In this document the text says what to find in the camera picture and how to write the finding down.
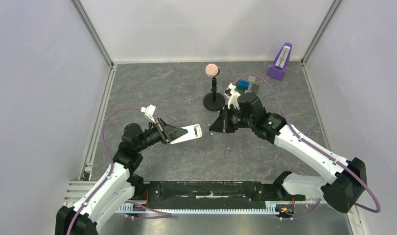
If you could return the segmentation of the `white remote control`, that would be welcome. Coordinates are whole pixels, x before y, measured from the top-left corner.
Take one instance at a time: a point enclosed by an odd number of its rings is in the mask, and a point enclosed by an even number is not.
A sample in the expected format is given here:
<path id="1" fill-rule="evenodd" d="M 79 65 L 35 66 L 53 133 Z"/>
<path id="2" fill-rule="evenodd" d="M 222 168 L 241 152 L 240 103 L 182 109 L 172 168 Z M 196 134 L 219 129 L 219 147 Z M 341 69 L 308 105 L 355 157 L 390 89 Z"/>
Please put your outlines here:
<path id="1" fill-rule="evenodd" d="M 187 133 L 182 134 L 180 137 L 177 137 L 175 140 L 171 141 L 170 144 L 177 144 L 181 142 L 199 139 L 203 135 L 200 124 L 185 126 L 182 127 L 182 129 L 186 130 Z"/>

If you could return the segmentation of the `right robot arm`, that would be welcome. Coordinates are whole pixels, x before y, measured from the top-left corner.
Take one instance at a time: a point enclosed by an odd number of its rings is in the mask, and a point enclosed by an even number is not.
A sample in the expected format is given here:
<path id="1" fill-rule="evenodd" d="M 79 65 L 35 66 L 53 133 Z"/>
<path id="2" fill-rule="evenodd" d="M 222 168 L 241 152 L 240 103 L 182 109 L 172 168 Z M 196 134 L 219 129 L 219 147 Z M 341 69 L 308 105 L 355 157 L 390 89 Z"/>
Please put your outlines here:
<path id="1" fill-rule="evenodd" d="M 312 141 L 281 115 L 267 112 L 254 93 L 239 96 L 235 106 L 224 106 L 209 130 L 230 134 L 240 128 L 251 129 L 258 138 L 287 150 L 318 173 L 283 172 L 273 187 L 280 200 L 304 195 L 325 200 L 335 210 L 347 213 L 366 189 L 366 165 L 361 159 L 349 160 Z"/>

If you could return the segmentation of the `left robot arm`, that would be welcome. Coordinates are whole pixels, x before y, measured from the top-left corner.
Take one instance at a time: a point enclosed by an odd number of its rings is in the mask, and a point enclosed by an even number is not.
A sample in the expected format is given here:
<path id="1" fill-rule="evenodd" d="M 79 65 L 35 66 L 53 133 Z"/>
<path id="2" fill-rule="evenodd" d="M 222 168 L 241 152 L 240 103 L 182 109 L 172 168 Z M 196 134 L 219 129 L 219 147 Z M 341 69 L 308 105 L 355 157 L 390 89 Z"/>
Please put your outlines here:
<path id="1" fill-rule="evenodd" d="M 122 141 L 111 164 L 95 185 L 71 207 L 56 215 L 56 235 L 97 235 L 118 208 L 129 199 L 144 195 L 143 178 L 135 174 L 143 160 L 141 152 L 156 144 L 177 144 L 202 137 L 199 124 L 175 127 L 161 118 L 142 129 L 137 123 L 124 128 Z"/>

